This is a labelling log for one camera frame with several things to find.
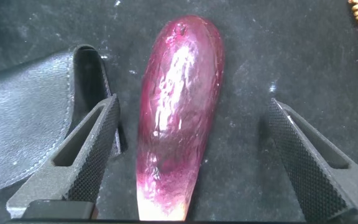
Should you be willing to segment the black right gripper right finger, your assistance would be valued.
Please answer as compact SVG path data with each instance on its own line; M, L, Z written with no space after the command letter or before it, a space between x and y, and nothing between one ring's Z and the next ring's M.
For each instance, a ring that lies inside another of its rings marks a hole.
M358 164L275 98L270 100L267 117L305 220L358 223Z

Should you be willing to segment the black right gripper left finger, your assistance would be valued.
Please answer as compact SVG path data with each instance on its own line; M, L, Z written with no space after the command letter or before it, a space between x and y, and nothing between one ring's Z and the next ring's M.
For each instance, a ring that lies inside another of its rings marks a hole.
M100 101L7 201L11 218L91 219L119 118L116 95Z

